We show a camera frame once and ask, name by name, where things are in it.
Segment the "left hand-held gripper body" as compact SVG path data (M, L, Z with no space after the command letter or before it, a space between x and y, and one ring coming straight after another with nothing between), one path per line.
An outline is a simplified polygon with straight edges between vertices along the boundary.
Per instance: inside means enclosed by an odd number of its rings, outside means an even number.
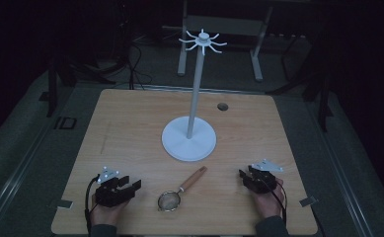
M102 206L113 207L123 202L129 201L134 196L125 196L122 190L131 186L130 183L122 188L117 187L117 181L120 179L119 171L104 167L99 175L97 183L100 185L96 191L96 202Z

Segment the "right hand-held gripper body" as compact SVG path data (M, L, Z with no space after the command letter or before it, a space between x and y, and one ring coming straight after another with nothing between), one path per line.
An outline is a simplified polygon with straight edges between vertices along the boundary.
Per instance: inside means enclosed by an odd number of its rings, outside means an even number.
M259 174L252 175L251 190L256 194L266 194L273 191L276 186L276 176L273 172L282 172L283 168L268 159L263 159L258 163L251 164L255 169L259 170Z

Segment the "metal strainer with wooden handle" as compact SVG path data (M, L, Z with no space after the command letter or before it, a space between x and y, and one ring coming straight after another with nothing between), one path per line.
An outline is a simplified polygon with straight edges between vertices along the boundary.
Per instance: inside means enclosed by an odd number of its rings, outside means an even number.
M181 204L181 193L187 191L195 182L197 182L207 171L205 166L197 169L191 176L189 176L176 191L163 192L157 201L158 208L161 211L174 211Z

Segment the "white hook stand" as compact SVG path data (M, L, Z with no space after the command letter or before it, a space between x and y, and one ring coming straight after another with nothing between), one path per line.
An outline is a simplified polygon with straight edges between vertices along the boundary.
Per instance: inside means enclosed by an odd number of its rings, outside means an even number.
M190 32L187 35L190 39L182 39L182 42L191 43L192 46L187 47L186 51L196 49L190 113L187 117L174 118L168 122L162 131L161 140L164 149L173 158L195 162L208 157L217 143L214 128L196 115L205 53L208 48L220 53L214 46L224 46L226 42L216 42L219 34L211 36L204 29L196 36Z

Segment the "person's left hand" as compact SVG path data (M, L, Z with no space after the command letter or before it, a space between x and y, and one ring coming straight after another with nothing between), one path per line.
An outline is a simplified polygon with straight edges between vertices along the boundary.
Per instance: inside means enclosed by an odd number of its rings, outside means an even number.
M92 207L90 210L91 224L93 226L102 224L117 226L122 211L127 205L128 201L113 207L102 206L97 204L96 196L92 195Z

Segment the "person's right hand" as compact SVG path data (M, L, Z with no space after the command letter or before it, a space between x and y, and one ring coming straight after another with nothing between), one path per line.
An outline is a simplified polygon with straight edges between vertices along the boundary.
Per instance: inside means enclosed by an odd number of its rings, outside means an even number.
M252 193L252 198L256 205L256 210L262 219L281 216L283 210L284 194L281 190L283 180L276 179L276 188L268 194Z

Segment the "black metal stand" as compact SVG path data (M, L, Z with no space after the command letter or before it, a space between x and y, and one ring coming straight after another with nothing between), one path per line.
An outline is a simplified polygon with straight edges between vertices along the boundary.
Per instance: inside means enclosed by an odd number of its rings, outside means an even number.
M304 102L314 102L319 99L318 125L323 132L328 131L327 117L332 114L328 106L331 74L324 52L328 25L329 20L326 20L318 27L317 33L310 37L311 48L308 50L300 68L290 77L289 82L277 89L266 91L266 95L276 96L305 84L302 99Z
M78 70L86 75L89 80L96 81L101 84L113 85L114 82L101 76L98 72L90 69L88 66L77 62L74 58L67 55L55 55L47 67L47 90L42 92L39 99L47 102L48 108L46 116L51 118L58 104L58 80L67 87L74 87L77 83L74 71Z

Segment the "black floor bracket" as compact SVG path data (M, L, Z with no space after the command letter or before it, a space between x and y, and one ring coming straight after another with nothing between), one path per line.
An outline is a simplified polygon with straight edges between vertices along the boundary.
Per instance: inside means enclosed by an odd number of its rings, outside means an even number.
M73 129L77 123L76 118L59 117L54 125L54 129Z

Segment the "grey metal table frame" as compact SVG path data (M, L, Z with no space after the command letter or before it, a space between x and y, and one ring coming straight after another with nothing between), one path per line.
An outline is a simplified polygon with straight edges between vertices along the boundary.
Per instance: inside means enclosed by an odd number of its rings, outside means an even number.
M264 75L259 61L259 54L262 48L264 38L267 34L269 20L273 7L266 7L262 20L249 20L227 17L213 17L192 15L189 13L189 2L191 0L183 0L183 17L182 32L180 37L181 50L177 74L184 76L187 69L187 58L189 43L195 43L196 40L203 41L203 45L214 45L214 37L218 34L226 34L232 36L256 37L257 43L250 50L250 58L256 81L262 81Z

